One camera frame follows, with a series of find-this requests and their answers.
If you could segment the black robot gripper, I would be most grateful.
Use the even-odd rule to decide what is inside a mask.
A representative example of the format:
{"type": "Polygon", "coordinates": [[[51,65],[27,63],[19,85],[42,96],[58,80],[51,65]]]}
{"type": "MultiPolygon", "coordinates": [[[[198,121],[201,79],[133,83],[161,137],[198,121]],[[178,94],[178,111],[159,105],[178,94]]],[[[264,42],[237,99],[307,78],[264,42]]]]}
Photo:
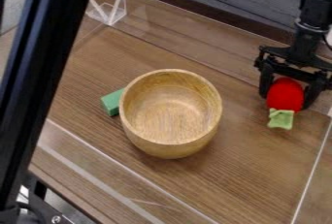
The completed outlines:
{"type": "Polygon", "coordinates": [[[260,54],[255,66],[261,72],[260,95],[268,97],[273,82],[273,75],[280,74],[309,85],[305,88],[305,110],[315,102],[324,89],[332,89],[332,63],[323,60],[313,53],[301,57],[291,48],[260,46],[260,54]]]}

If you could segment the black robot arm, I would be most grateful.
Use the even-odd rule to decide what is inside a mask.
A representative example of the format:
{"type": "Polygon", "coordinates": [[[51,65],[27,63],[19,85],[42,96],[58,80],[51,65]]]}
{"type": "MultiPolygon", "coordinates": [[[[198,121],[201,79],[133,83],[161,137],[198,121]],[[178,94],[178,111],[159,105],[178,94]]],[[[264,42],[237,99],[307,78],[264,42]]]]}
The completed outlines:
{"type": "Polygon", "coordinates": [[[26,0],[0,81],[0,220],[16,202],[89,0],[26,0]]]}

